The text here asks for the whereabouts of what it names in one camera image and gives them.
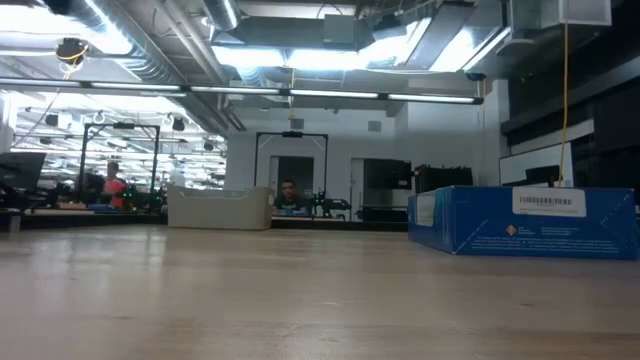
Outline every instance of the black equipment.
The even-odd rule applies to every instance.
[[[366,222],[407,222],[409,215],[406,206],[363,205],[357,213],[358,218]]]
[[[504,186],[525,186],[536,184],[547,184],[549,187],[553,187],[558,180],[558,174],[560,174],[559,165],[541,166],[537,168],[525,170],[527,178],[525,180],[514,181],[504,184]]]
[[[317,194],[313,194],[311,199],[311,207],[313,209],[313,216],[316,216],[316,207],[322,207],[322,217],[332,218],[331,210],[351,210],[351,204],[344,199],[327,199],[326,192],[320,191]],[[345,220],[344,215],[338,215],[339,218]]]
[[[181,117],[175,117],[173,119],[173,125],[171,126],[171,128],[175,131],[184,131],[184,119]]]
[[[0,154],[0,181],[11,188],[36,191],[45,153]]]
[[[411,190],[411,162],[402,160],[364,160],[367,189]]]
[[[0,154],[0,207],[24,210],[30,202],[46,201],[38,195],[38,179],[44,165],[45,153]]]
[[[416,194],[447,186],[473,186],[473,175],[468,167],[432,168],[420,165],[414,170]]]

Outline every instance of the computer screen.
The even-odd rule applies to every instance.
[[[35,191],[46,153],[0,154],[0,181],[14,189]]]

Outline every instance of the barcode label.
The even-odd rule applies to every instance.
[[[584,191],[579,189],[514,187],[512,195],[518,215],[587,216]]]
[[[571,205],[571,199],[548,198],[534,196],[520,196],[520,202],[529,204],[546,204],[546,205]]]

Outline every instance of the wall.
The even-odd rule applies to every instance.
[[[421,104],[405,105],[398,116],[387,118],[383,111],[322,109],[296,110],[305,119],[304,132],[329,134],[327,192],[333,198],[349,199],[351,159],[409,160],[412,167],[474,166],[477,146],[478,106]],[[225,189],[253,186],[255,131],[289,130],[287,110],[259,112],[238,109],[249,131],[229,135]],[[369,120],[382,121],[382,132],[367,131]],[[267,137],[261,138],[261,144]],[[322,186],[324,152],[312,140],[274,136],[258,155],[257,184],[267,185],[271,156],[314,158],[314,188]],[[406,204],[411,192],[394,191],[394,204]]]
[[[507,139],[500,132],[500,124],[509,120],[509,84],[507,80],[496,80],[491,85],[484,109],[478,109],[477,151],[473,152],[474,177],[483,186],[500,185],[499,161],[510,155]]]
[[[227,175],[225,189],[253,186],[255,131],[281,132],[289,130],[288,110],[266,113],[253,109],[238,109],[239,116],[249,129],[233,133],[228,139]],[[384,111],[341,110],[338,114],[323,109],[297,110],[296,117],[305,119],[306,133],[329,135],[327,155],[327,192],[333,198],[349,199],[351,159],[394,159],[393,118]],[[382,121],[380,133],[367,131],[368,121]],[[268,136],[261,137],[261,144]],[[322,138],[318,144],[325,146]],[[307,156],[314,158],[314,189],[322,187],[324,151],[311,138],[289,139],[273,136],[258,153],[257,184],[267,185],[271,156]]]

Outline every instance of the wooden table surface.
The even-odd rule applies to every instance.
[[[2,236],[2,360],[640,359],[636,262],[455,257],[402,233]]]

